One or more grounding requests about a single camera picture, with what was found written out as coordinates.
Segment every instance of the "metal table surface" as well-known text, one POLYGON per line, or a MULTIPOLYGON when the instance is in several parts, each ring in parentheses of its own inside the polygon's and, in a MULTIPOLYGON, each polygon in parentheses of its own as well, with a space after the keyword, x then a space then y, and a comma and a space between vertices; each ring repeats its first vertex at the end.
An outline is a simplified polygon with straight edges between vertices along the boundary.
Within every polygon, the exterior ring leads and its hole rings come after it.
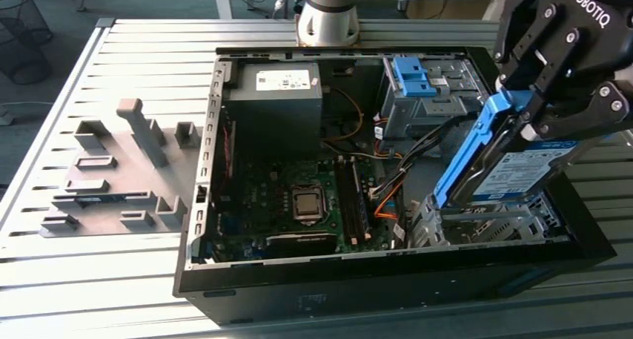
MULTIPOLYGON (((363 21, 362 38, 373 46, 491 47, 495 29, 483 22, 363 21)), ((291 23, 118 20, 94 30, 0 203, 0 338, 633 337, 629 132, 569 171, 618 257, 507 300, 219 328, 170 295, 178 233, 40 237, 66 173, 60 166, 74 158, 78 120, 111 112, 122 96, 139 97, 161 125, 202 118, 215 47, 271 45, 293 45, 291 23)))

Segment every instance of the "ram slot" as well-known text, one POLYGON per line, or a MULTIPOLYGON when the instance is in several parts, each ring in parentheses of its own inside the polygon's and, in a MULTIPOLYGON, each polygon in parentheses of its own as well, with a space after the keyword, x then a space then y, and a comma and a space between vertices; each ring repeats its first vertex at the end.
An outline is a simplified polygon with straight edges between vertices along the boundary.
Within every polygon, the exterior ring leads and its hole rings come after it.
POLYGON ((354 159, 338 158, 334 164, 334 175, 345 241, 350 245, 358 245, 369 240, 370 235, 366 203, 359 187, 354 159))

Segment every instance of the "white cable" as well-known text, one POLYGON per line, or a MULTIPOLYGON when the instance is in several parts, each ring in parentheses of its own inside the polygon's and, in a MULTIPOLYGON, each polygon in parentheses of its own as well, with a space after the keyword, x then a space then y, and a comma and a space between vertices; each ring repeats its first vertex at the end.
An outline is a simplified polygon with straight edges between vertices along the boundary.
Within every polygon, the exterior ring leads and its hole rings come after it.
POLYGON ((270 17, 273 20, 274 20, 274 15, 283 8, 286 2, 287 2, 287 0, 277 0, 274 2, 273 15, 270 17))
POLYGON ((379 157, 369 154, 363 154, 362 152, 342 152, 341 150, 337 150, 333 148, 326 142, 323 142, 323 145, 327 146, 327 148, 334 151, 337 154, 341 155, 354 155, 354 156, 362 156, 362 157, 369 157, 370 159, 387 159, 387 157, 379 157))
POLYGON ((54 103, 50 103, 50 102, 10 102, 10 103, 0 103, 0 106, 2 106, 2 105, 22 105, 22 104, 45 104, 45 105, 53 105, 54 103))

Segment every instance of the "power supply label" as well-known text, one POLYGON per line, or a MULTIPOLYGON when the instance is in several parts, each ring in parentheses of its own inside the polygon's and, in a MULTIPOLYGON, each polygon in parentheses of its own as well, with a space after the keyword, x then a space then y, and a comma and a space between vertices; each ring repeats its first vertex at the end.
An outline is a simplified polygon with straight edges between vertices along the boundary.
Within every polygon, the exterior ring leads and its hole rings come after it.
POLYGON ((577 141, 534 142, 521 152, 505 154, 473 193, 473 201, 518 197, 550 170, 550 161, 567 154, 577 141))
POLYGON ((254 77, 255 90, 297 90, 311 87, 307 70, 261 70, 254 77))

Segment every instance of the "mesh trash can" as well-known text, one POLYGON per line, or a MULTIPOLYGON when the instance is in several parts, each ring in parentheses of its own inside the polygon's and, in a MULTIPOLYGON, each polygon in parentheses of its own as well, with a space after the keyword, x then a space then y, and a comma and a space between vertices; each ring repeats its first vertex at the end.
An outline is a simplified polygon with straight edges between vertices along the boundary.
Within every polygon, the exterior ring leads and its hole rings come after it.
POLYGON ((52 32, 33 0, 0 0, 0 19, 17 20, 38 45, 50 41, 52 32))
POLYGON ((0 71, 16 85, 37 83, 52 72, 30 30, 12 18, 0 18, 0 71))

